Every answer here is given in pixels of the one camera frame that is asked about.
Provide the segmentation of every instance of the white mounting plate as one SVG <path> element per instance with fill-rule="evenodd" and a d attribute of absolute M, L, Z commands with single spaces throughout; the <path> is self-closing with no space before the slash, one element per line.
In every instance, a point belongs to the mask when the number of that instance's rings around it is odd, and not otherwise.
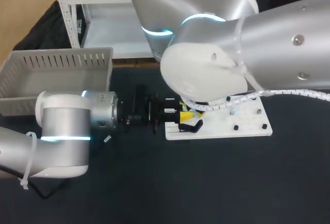
<path fill-rule="evenodd" d="M 231 110 L 234 110 L 234 115 L 230 115 Z M 269 136 L 273 133 L 267 114 L 259 97 L 256 100 L 243 102 L 237 106 L 234 106 L 233 108 L 207 112 L 202 117 L 202 120 L 204 124 L 196 134 L 190 132 L 180 132 L 178 129 L 178 124 L 165 123 L 166 139 L 194 140 L 229 137 L 252 137 Z M 185 124 L 195 125 L 197 121 L 198 119 L 196 118 L 192 121 L 185 122 Z M 263 124 L 267 124 L 267 129 L 262 128 Z M 239 126 L 237 131 L 234 130 L 235 125 Z"/>

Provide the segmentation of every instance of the screw hole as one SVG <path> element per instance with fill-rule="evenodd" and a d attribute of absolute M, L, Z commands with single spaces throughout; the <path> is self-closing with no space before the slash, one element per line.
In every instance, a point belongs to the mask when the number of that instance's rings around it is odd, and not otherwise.
<path fill-rule="evenodd" d="M 216 59 L 217 59 L 217 54 L 213 53 L 211 56 L 211 60 L 216 61 Z"/>

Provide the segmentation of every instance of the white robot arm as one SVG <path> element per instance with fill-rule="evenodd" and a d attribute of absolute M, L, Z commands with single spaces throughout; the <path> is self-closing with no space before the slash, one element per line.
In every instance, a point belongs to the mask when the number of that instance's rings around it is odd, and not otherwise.
<path fill-rule="evenodd" d="M 255 0 L 133 3 L 161 58 L 164 80 L 184 99 L 330 87 L 330 0 L 304 0 L 260 14 Z"/>

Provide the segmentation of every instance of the white cable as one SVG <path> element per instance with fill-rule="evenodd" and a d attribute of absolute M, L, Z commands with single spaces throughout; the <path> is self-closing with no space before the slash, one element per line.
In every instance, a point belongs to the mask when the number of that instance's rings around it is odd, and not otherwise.
<path fill-rule="evenodd" d="M 26 133 L 26 135 L 32 136 L 32 148 L 31 148 L 29 158 L 27 160 L 24 176 L 23 176 L 23 178 L 21 180 L 21 183 L 20 183 L 21 186 L 24 189 L 28 189 L 28 187 L 27 187 L 27 185 L 28 185 L 27 178 L 29 177 L 31 167 L 32 167 L 33 158 L 34 158 L 35 151 L 36 151 L 36 148 L 37 148 L 37 135 L 34 132 L 28 132 L 28 133 Z"/>
<path fill-rule="evenodd" d="M 210 112 L 210 111 L 230 108 L 232 106 L 235 106 L 237 104 L 246 102 L 248 100 L 251 100 L 251 99 L 254 99 L 254 98 L 257 98 L 257 97 L 260 97 L 260 96 L 272 96 L 272 95 L 279 95 L 279 94 L 301 95 L 301 96 L 305 96 L 305 97 L 330 101 L 330 94 L 317 92 L 317 91 L 313 91 L 313 90 L 307 90 L 307 89 L 302 89 L 302 90 L 267 90 L 267 91 L 264 91 L 264 92 L 255 92 L 255 93 L 244 95 L 244 96 L 242 96 L 240 98 L 237 98 L 237 99 L 233 99 L 231 101 L 227 101 L 227 102 L 220 103 L 220 104 L 214 104 L 214 105 L 199 105 L 199 104 L 196 104 L 195 102 L 193 102 L 191 100 L 187 100 L 183 97 L 181 97 L 181 98 L 182 98 L 182 101 L 192 109 L 202 111 L 202 112 Z"/>

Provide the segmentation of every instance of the white pegboard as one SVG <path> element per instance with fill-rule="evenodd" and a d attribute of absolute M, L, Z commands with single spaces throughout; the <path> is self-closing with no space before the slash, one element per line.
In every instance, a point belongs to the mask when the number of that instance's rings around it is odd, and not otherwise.
<path fill-rule="evenodd" d="M 74 26 L 74 22 L 71 16 L 70 7 L 67 4 L 66 0 L 58 0 L 58 3 L 60 5 L 65 27 L 68 32 L 69 40 L 71 43 L 72 48 L 80 48 L 76 27 Z"/>
<path fill-rule="evenodd" d="M 252 137 L 269 136 L 273 133 L 265 109 L 263 108 L 260 97 L 255 100 L 243 102 L 234 108 L 221 109 L 219 111 L 207 112 L 202 120 L 203 126 L 196 134 L 190 132 L 180 132 L 178 124 L 165 123 L 167 140 L 194 140 L 194 139 L 216 139 L 229 137 Z M 195 125 L 198 119 L 185 122 L 188 125 Z"/>

